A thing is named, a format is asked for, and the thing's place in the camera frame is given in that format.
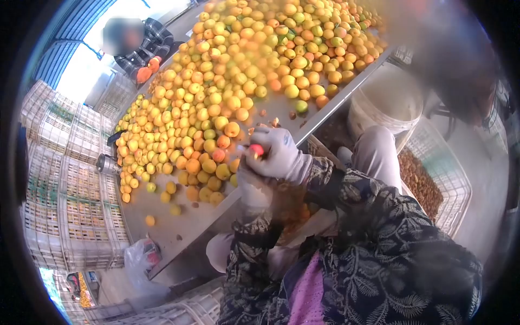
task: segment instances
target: gray pants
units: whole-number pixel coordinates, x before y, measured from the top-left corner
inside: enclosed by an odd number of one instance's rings
[[[359,136],[351,153],[345,147],[337,152],[337,158],[347,163],[352,160],[352,167],[387,185],[397,187],[401,192],[401,175],[395,150],[394,135],[385,127],[372,126]],[[233,234],[220,233],[213,237],[206,247],[206,255],[211,265],[225,273]],[[272,279],[281,279],[285,272],[297,261],[299,247],[287,248],[276,246],[269,250],[267,263]]]

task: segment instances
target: woman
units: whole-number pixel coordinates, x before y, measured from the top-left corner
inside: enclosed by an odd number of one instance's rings
[[[268,157],[242,159],[243,216],[233,235],[215,237],[207,249],[217,269],[219,252],[229,254],[219,324],[452,324],[475,314],[480,262],[399,193],[387,129],[373,126],[361,135],[347,172],[298,151],[285,129],[257,128],[251,143]],[[290,249],[270,254],[283,228],[277,215],[283,197],[264,177],[329,198],[346,212],[338,233],[307,238],[294,264],[287,263]],[[270,277],[276,272],[283,278]]]

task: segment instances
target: white bucket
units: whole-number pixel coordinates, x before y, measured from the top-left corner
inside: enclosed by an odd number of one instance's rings
[[[355,139],[372,125],[385,126],[396,135],[416,125],[422,110],[417,82],[386,62],[352,94],[348,127]]]

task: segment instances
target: gloved hand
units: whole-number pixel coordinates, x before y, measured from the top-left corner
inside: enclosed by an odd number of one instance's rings
[[[137,71],[136,81],[138,84],[146,82],[152,76],[152,71],[148,67],[143,67]]]
[[[307,178],[313,158],[298,150],[288,130],[258,127],[250,142],[261,145],[267,153],[265,159],[246,156],[246,163],[257,174],[283,178],[293,185],[300,185]]]
[[[161,57],[153,57],[148,61],[148,67],[152,70],[152,73],[159,71],[159,64],[161,63]]]
[[[258,176],[245,162],[240,160],[237,170],[237,183],[242,193],[241,201],[249,211],[262,211],[271,206],[273,197],[272,185],[276,180]]]

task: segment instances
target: knee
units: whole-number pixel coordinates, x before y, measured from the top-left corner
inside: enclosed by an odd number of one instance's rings
[[[380,125],[372,125],[367,128],[359,137],[359,141],[369,141],[372,143],[377,142],[379,144],[392,146],[395,145],[395,137],[392,132],[390,132],[386,127]]]
[[[230,233],[219,233],[207,243],[206,256],[210,264],[219,272],[226,272],[227,256],[231,251],[233,235]]]

